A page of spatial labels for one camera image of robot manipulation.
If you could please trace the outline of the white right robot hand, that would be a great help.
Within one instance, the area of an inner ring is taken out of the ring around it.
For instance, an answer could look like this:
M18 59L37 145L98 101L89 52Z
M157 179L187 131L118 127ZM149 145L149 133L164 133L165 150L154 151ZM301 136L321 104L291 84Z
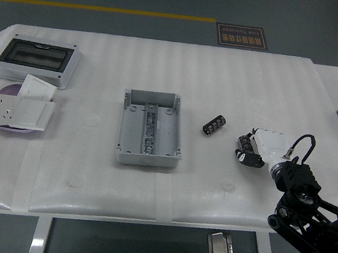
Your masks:
M284 134L260 128L238 138L240 149L236 149L238 161L247 167L268 166L271 176L280 170L286 161L284 155L289 149Z

